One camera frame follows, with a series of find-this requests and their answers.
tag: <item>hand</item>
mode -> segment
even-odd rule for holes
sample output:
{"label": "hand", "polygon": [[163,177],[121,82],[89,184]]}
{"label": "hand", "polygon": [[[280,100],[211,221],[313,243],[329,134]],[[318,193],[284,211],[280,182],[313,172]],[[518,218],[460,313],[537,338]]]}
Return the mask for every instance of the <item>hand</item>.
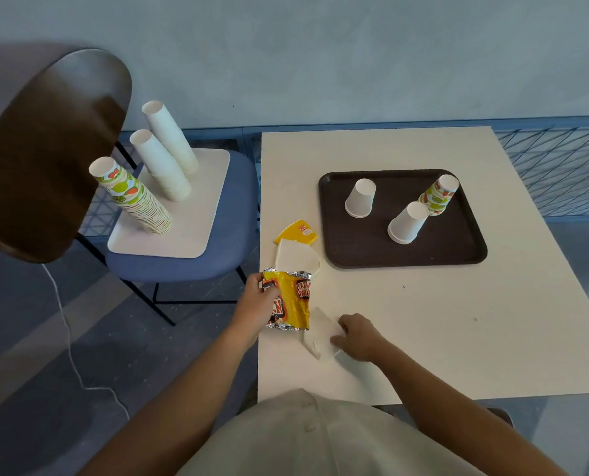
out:
{"label": "hand", "polygon": [[228,329],[235,337],[242,338],[246,349],[249,349],[257,340],[261,330],[272,314],[272,302],[279,295],[279,289],[267,288],[265,291],[259,288],[263,274],[255,273],[246,279],[244,294],[237,301],[237,307],[233,314]]}
{"label": "hand", "polygon": [[343,314],[338,323],[345,329],[345,336],[332,336],[330,344],[353,359],[372,362],[380,348],[387,343],[374,324],[361,314]]}

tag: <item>black tray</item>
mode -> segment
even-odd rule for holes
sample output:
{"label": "black tray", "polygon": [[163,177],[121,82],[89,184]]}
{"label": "black tray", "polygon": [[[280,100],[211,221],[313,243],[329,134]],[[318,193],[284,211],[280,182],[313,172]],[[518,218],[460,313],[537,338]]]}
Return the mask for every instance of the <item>black tray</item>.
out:
{"label": "black tray", "polygon": [[[398,244],[387,226],[446,170],[330,172],[319,180],[319,201],[326,255],[345,269],[421,265],[478,264],[487,249],[464,190],[460,186],[446,210],[430,216],[417,238]],[[357,219],[345,211],[345,200],[358,179],[376,184],[370,215]]]}

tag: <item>person's right arm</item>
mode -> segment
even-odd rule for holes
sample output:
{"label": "person's right arm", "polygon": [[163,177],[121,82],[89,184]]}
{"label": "person's right arm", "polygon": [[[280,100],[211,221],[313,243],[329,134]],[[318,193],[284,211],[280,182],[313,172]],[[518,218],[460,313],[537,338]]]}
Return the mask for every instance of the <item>person's right arm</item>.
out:
{"label": "person's right arm", "polygon": [[489,476],[565,474],[502,419],[387,341],[369,319],[349,314],[339,323],[346,334],[330,342],[356,360],[376,364],[422,433]]}

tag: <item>yellow snack bag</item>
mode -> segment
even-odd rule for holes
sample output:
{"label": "yellow snack bag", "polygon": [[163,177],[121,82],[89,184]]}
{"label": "yellow snack bag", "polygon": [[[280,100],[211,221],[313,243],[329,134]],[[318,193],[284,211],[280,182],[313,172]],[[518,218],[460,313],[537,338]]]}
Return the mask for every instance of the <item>yellow snack bag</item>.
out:
{"label": "yellow snack bag", "polygon": [[310,328],[310,278],[308,272],[263,271],[262,287],[275,286],[281,294],[272,303],[267,328],[307,331]]}
{"label": "yellow snack bag", "polygon": [[297,222],[290,224],[274,240],[275,244],[279,245],[281,239],[294,240],[295,242],[301,242],[302,244],[308,244],[311,246],[317,239],[318,235],[310,228],[305,220],[298,220]]}

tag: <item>brown wooden chair backrest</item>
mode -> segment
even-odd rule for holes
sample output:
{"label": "brown wooden chair backrest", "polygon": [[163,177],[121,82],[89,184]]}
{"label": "brown wooden chair backrest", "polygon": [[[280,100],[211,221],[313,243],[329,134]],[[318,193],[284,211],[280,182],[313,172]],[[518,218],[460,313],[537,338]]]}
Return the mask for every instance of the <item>brown wooden chair backrest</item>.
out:
{"label": "brown wooden chair backrest", "polygon": [[72,244],[132,95],[116,56],[82,49],[35,76],[0,116],[0,249],[50,262]]}

